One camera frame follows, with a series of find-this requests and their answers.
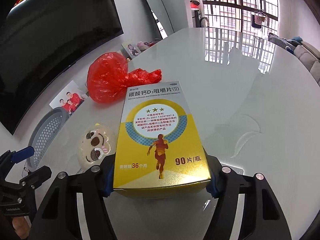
person in red shirt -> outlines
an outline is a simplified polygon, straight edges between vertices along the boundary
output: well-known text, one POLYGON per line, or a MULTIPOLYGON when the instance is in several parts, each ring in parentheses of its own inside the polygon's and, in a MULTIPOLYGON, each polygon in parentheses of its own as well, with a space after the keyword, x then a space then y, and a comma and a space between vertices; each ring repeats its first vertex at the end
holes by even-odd
POLYGON ((77 107, 70 99, 68 99, 68 104, 69 104, 68 112, 69 114, 73 114, 73 112, 77 109, 77 107))
POLYGON ((71 94, 70 92, 67 92, 67 97, 75 106, 79 106, 84 101, 77 93, 71 94))
POLYGON ((67 112, 69 112, 69 104, 65 103, 63 99, 60 99, 61 107, 63 107, 67 112))

white table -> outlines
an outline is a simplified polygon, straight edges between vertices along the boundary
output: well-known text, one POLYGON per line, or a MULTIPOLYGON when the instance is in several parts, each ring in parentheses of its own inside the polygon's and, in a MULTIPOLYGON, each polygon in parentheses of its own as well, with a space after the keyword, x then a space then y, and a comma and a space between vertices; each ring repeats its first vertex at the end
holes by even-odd
MULTIPOLYGON (((210 49, 213 54, 221 50, 206 36, 219 40, 220 34, 220 29, 181 30, 132 60, 129 71, 160 68, 163 82, 179 80, 208 154, 242 168, 245 175, 263 173, 284 211, 292 239, 299 239, 320 208, 316 173, 320 88, 294 55, 266 41, 262 47, 270 47, 274 54, 257 55, 270 61, 269 73, 258 70, 260 60, 237 53, 230 56, 229 65, 226 55, 222 64, 205 61, 216 61, 205 57, 210 49)), ((36 190, 38 205, 58 172, 75 174, 79 170, 77 143, 88 126, 96 122, 108 126, 116 141, 122 107, 123 101, 107 106, 89 98, 71 116, 40 162, 39 167, 52 169, 52 178, 36 190)), ((112 193, 105 204, 120 240, 191 240, 203 238, 216 200, 205 190, 157 200, 112 193)), ((231 239, 237 239, 242 208, 240 196, 231 239)), ((89 239, 83 215, 80 223, 84 239, 89 239)))

red shirt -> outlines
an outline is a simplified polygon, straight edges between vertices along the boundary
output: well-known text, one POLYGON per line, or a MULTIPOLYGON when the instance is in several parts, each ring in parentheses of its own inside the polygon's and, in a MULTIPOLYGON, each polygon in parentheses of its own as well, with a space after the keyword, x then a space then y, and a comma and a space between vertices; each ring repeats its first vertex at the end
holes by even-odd
POLYGON ((76 109, 77 109, 77 107, 74 104, 72 104, 72 105, 69 105, 68 111, 74 112, 76 109))
POLYGON ((68 103, 65 103, 64 106, 62 106, 67 112, 69 112, 69 104, 68 103))
POLYGON ((80 99, 80 97, 78 96, 77 93, 72 94, 72 97, 69 98, 69 99, 71 100, 71 102, 72 102, 74 105, 79 104, 80 101, 81 101, 81 99, 80 99))

silver bolt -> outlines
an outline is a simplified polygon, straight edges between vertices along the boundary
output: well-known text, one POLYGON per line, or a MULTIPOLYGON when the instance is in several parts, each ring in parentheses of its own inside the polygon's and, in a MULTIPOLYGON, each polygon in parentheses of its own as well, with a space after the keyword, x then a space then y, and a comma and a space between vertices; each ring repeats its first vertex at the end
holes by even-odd
POLYGON ((92 172, 98 172, 98 171, 100 171, 100 167, 98 165, 94 165, 94 166, 91 167, 91 171, 92 172))
POLYGON ((259 180, 263 180, 263 179, 264 179, 264 176, 263 176, 261 173, 257 173, 257 174, 256 174, 256 177, 257 177, 257 179, 259 179, 259 180))
POLYGON ((231 169, 229 167, 222 167, 222 171, 224 173, 230 173, 231 172, 231 169))
POLYGON ((58 174, 59 179, 63 179, 65 176, 66 176, 66 173, 64 171, 59 172, 59 174, 58 174))

human hand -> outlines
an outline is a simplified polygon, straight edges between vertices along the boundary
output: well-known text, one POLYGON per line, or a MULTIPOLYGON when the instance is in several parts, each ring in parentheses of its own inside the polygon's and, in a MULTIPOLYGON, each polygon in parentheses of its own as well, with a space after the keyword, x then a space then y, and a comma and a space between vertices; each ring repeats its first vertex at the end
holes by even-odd
POLYGON ((14 228, 16 234, 21 239, 26 239, 29 236, 30 227, 24 217, 12 218, 12 225, 13 225, 13 228, 14 228))

